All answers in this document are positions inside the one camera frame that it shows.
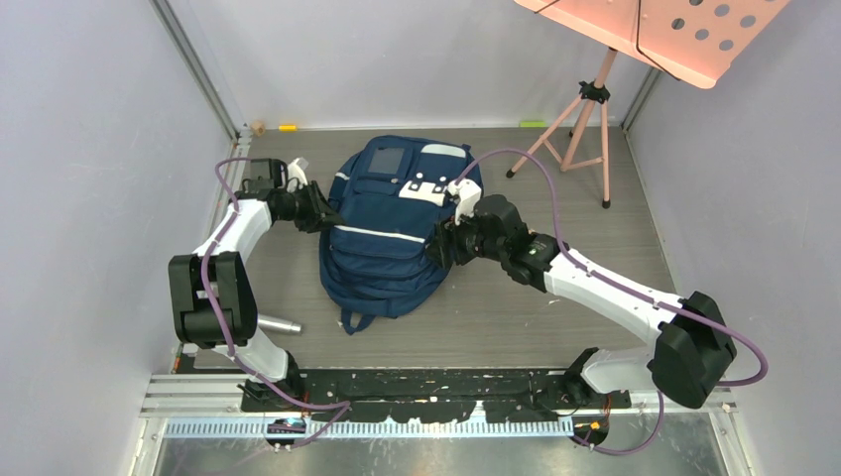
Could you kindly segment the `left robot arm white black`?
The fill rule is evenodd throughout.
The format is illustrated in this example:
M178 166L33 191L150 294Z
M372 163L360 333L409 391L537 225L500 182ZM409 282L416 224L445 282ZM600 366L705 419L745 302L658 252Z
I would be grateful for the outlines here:
M228 203L207 240L169 261L174 327L181 343L224 355L251 380L266 386L266 397L278 409L290 411L304 395L299 367L291 353L261 329L246 263L278 221L317 233L343 220L328 205L318 183L307 177L306 159L247 163L251 174L239 189L226 179L220 182Z

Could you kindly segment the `navy blue backpack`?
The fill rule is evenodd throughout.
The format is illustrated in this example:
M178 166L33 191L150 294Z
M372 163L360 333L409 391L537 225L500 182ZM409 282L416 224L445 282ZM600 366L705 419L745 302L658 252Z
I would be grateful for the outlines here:
M371 139L335 174L327 199L342 222L320 236L319 277L347 334L411 313L444 282L425 249L455 212L446 192L460 175L483 183L469 146L396 135Z

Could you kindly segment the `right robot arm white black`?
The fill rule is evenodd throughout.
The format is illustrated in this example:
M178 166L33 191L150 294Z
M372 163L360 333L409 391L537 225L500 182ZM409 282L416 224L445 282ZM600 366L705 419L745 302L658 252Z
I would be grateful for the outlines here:
M613 392L659 391L699 409L735 360L733 339L711 297L678 297L613 273L555 237L530 230L501 194L449 193L445 201L455 213L436 225L426 248L441 268L475 258L495 261L514 282L582 304L643 341L623 351L585 349L563 374L576 405L591 407Z

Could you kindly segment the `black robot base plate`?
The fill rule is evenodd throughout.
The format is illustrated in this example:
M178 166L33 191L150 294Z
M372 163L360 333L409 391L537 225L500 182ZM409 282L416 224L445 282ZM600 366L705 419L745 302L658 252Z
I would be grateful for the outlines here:
M318 422L350 407L342 420L380 423L463 422L481 410L491 423L553 421L584 410L624 410L626 392L601 396L561 370L508 369L305 369L279 388L310 405Z

